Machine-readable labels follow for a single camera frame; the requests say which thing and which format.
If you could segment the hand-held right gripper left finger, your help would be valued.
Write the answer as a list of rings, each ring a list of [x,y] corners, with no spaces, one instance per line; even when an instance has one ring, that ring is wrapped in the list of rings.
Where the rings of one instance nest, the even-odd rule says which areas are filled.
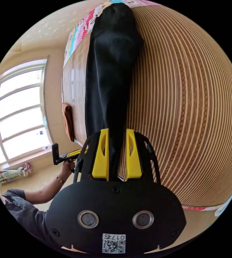
[[[109,129],[100,131],[92,177],[99,180],[109,180]]]

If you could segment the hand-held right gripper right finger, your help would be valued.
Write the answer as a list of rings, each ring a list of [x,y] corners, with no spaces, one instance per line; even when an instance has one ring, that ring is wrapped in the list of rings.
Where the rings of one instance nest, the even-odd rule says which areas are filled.
[[[126,180],[140,179],[141,176],[135,132],[132,129],[126,129]]]

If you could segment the person's left hand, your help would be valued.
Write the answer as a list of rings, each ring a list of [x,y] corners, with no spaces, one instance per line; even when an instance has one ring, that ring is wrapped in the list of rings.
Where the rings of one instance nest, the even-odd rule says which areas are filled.
[[[74,161],[65,161],[62,164],[61,171],[58,174],[58,178],[62,179],[63,182],[67,181],[70,175],[73,173],[75,169],[75,162]]]

